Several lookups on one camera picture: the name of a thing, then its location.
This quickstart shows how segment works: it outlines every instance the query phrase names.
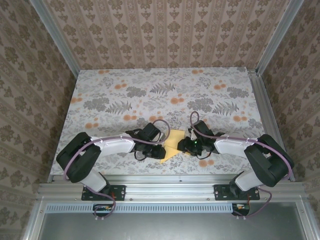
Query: floral tablecloth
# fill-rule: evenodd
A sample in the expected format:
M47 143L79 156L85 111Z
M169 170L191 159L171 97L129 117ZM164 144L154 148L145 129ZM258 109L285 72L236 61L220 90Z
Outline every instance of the floral tablecloth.
M80 132L114 136L156 119L187 131L194 110L213 133L245 138L264 133L245 67L82 70L56 154ZM167 131L163 123L156 125ZM234 155L212 154L199 160L183 153L163 164L119 153L100 157L94 166L106 175L236 174L249 167L247 159ZM51 174L63 174L56 161Z

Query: damask wallpaper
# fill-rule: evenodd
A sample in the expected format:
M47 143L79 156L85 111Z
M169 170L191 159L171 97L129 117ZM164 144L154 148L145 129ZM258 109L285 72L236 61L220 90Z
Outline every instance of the damask wallpaper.
M19 239L46 182L75 79L28 0L0 1L0 239Z
M254 69L289 0L44 2L81 69Z
M295 176L320 219L320 1L304 1L262 77Z

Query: yellow cloth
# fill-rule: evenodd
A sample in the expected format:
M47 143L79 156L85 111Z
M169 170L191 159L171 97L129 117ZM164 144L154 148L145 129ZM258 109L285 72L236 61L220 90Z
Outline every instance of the yellow cloth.
M174 155L181 153L177 150L178 143L185 138L185 131L172 129L167 140L164 142L165 157L161 159L160 164L172 158Z

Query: aluminum frame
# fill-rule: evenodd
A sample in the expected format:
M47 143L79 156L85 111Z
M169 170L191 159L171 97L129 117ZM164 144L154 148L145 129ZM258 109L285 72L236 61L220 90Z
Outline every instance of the aluminum frame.
M243 203L245 201L216 201L215 184L228 184L235 175L110 175L106 176L112 185L126 185L125 202L130 203ZM281 181L275 187L263 187L272 192L271 202L292 202L296 204L304 233L308 240L319 239L319 229L308 203L302 182ZM37 240L49 203L83 203L82 184L65 182L62 176L54 176L51 183L43 183L38 189L36 203L24 235L24 240ZM268 194L260 192L265 202Z

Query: purple cable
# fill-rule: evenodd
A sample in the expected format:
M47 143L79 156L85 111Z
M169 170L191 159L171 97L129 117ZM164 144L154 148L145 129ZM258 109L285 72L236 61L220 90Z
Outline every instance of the purple cable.
M82 146L74 155L73 157L70 159L70 161L68 162L68 164L66 165L64 171L63 171L63 179L68 181L67 179L67 172L71 166L71 164L75 161L75 159L77 158L77 156L83 151L85 150L88 146L94 144L94 143L98 143L100 141L107 141L107 140L115 140L115 139L123 139L123 140L133 140L133 141L137 141L137 142L140 142L140 143L143 143L143 144L150 144L150 145L157 145L157 144L161 144L161 143L164 143L169 135L170 135L170 125L169 123L167 123L165 120L162 120L162 119L157 119L155 120L152 124L156 123L156 122L164 122L166 124L166 126L168 127L168 134L165 136L165 138L161 141L155 141L155 142L150 142L150 141L143 141L143 140L140 140L140 139L136 139L136 138L133 138L133 137L128 137L128 136L107 136L107 137L102 137L100 139L96 139L96 140L93 140L93 141L90 141L88 142L87 144L85 144L84 146ZM97 194L97 195L100 195L100 196L104 196L110 200L112 200L113 202L113 207L111 209L111 211L105 216L105 218L109 217L113 212L114 210L116 209L116 201L113 197L107 195L107 194L103 194L103 193L100 193L100 192L96 192L94 191L93 189L91 189L90 187L86 187L89 191L91 191L92 193L94 194ZM97 217L97 208L94 210L94 216Z
M209 136L209 135L205 135L205 134L199 132L199 131L195 128L195 126L194 126L194 124L193 124L193 122L192 122L192 116L193 116L193 114L196 114L196 115L197 115L197 121L199 121L200 116L199 116L199 113L198 113L197 111L193 111L193 112L191 113L191 115L190 115L190 124L191 124L191 127L192 127L193 130L194 130L195 132L197 132L199 135L201 135L201 136L203 136L203 137L205 137L205 138L209 138L209 139L237 140L237 141L243 141L243 142L250 142L250 143L258 144L258 145L260 145L260 146L262 146L262 147L264 147L264 148L266 148L266 149L274 152L275 154L277 154L277 155L284 161L285 165L286 165L287 168L288 168L288 175L285 176L283 179L289 179L291 176L294 175L293 172L292 172L292 169L291 169L291 166L290 166L288 160L287 160L280 152L278 152L278 151L275 150L274 148L272 148L272 147L270 147L270 146L268 146L268 145L266 145L266 144L264 144L264 143L262 143L262 142L259 142L259 141L256 141L256 140L252 140L252 139L246 139L246 138L242 138L242 137L234 137L234 136L225 137L225 136Z
M260 189L260 191L262 191L262 192L265 192L265 193L269 194L268 200L263 204L263 206L262 206L258 211L255 211L254 213L249 214L249 215L247 215L247 216L243 216L240 212L235 211L235 210L233 210L233 212L236 213L236 214L238 214L239 216L242 216L243 218L250 218L250 217L253 217L254 215L257 215L259 212L261 212L262 209L264 209L264 208L269 204L269 202L271 201L271 199L272 199L272 193L271 193L270 191L265 190L265 189L262 189L262 188L260 188L260 187L258 187L258 189Z

